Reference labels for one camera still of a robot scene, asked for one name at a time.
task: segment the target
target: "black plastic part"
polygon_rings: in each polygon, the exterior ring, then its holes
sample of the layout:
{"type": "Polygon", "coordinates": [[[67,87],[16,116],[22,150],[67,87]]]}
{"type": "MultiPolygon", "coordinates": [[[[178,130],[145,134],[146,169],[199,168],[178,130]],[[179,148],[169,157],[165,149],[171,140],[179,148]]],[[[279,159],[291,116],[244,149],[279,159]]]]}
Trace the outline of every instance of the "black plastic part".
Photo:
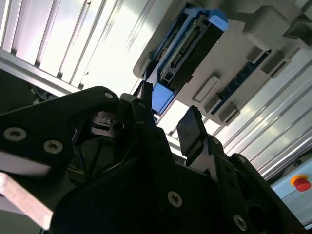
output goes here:
{"type": "Polygon", "coordinates": [[[213,24],[210,24],[205,34],[196,44],[190,55],[185,59],[183,65],[175,74],[174,79],[169,85],[169,88],[175,90],[175,94],[181,90],[185,83],[188,83],[192,79],[192,74],[204,58],[209,54],[210,50],[222,34],[222,30],[213,24]]]}
{"type": "Polygon", "coordinates": [[[141,81],[136,89],[134,96],[141,99],[148,108],[152,108],[153,85],[151,83],[141,81]]]}
{"type": "Polygon", "coordinates": [[[253,214],[254,206],[261,208],[257,216],[265,217],[265,228],[268,234],[306,234],[307,230],[300,221],[292,214],[283,201],[270,187],[252,164],[242,155],[233,154],[229,161],[244,177],[252,193],[245,200],[246,210],[253,214]]]}
{"type": "Polygon", "coordinates": [[[192,211],[187,217],[172,219],[156,202],[157,192],[144,158],[130,158],[70,192],[55,209],[49,233],[225,233],[218,197],[212,192],[216,186],[207,175],[177,164],[187,188],[183,202],[192,211]]]}
{"type": "Polygon", "coordinates": [[[191,106],[188,109],[177,124],[176,129],[181,145],[181,152],[186,156],[188,156],[188,153],[196,143],[207,135],[207,131],[201,120],[201,114],[195,106],[191,106]]]}
{"type": "Polygon", "coordinates": [[[77,129],[76,123],[100,110],[114,112],[118,101],[109,89],[94,87],[0,115],[1,133],[9,127],[27,133],[21,141],[9,141],[0,135],[0,170],[40,180],[62,177],[72,159],[72,130],[77,129]],[[61,142],[63,150],[47,153],[43,145],[48,140],[61,142]]]}

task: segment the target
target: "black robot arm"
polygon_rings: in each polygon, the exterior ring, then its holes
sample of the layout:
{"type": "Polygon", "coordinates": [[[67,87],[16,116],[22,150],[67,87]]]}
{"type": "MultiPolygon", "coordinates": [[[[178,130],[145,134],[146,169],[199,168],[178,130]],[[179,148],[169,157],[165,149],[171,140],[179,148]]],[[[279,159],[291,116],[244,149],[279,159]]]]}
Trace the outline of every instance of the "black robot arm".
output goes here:
{"type": "Polygon", "coordinates": [[[1,115],[2,200],[51,234],[307,233],[244,156],[224,154],[196,107],[177,126],[182,165],[155,125],[152,85],[135,95],[94,87],[1,115]],[[116,140],[114,163],[74,188],[73,147],[97,136],[116,140]]]}

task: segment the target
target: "bright light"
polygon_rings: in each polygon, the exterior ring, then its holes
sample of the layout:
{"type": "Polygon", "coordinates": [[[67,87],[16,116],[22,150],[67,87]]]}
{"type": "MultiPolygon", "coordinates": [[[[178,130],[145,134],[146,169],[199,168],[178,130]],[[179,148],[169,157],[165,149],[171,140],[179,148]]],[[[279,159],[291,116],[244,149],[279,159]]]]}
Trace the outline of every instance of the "bright light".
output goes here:
{"type": "Polygon", "coordinates": [[[162,128],[165,133],[168,134],[177,126],[177,123],[182,119],[188,109],[188,106],[179,101],[175,101],[160,120],[158,127],[162,128]]]}
{"type": "Polygon", "coordinates": [[[210,135],[213,135],[216,132],[216,130],[220,127],[219,124],[213,122],[210,119],[204,125],[205,125],[207,133],[210,135]]]}

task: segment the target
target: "black cable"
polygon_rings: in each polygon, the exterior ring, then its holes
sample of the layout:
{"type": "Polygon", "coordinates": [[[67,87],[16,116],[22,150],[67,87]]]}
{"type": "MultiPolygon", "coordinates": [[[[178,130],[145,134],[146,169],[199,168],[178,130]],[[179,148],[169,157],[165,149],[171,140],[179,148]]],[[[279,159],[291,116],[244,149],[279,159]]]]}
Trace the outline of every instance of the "black cable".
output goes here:
{"type": "Polygon", "coordinates": [[[91,165],[89,167],[89,171],[87,173],[88,176],[92,176],[92,174],[93,174],[93,171],[94,171],[94,168],[96,167],[96,164],[97,164],[97,161],[98,161],[98,157],[99,157],[99,155],[101,153],[102,147],[103,147],[103,143],[99,142],[98,145],[97,145],[96,154],[94,155],[94,157],[92,159],[91,165]]]}
{"type": "Polygon", "coordinates": [[[83,173],[87,173],[86,163],[84,161],[83,153],[82,153],[82,150],[80,147],[78,148],[78,154],[79,154],[79,161],[80,161],[80,164],[82,166],[82,171],[83,171],[83,173]]]}

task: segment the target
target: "metal frame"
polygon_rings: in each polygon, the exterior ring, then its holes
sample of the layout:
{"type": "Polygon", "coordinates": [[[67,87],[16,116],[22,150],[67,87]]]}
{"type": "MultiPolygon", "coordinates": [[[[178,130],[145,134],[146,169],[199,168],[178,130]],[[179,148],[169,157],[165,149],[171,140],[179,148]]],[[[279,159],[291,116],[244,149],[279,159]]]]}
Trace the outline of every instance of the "metal frame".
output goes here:
{"type": "Polygon", "coordinates": [[[58,97],[80,90],[2,49],[0,69],[58,97]]]}

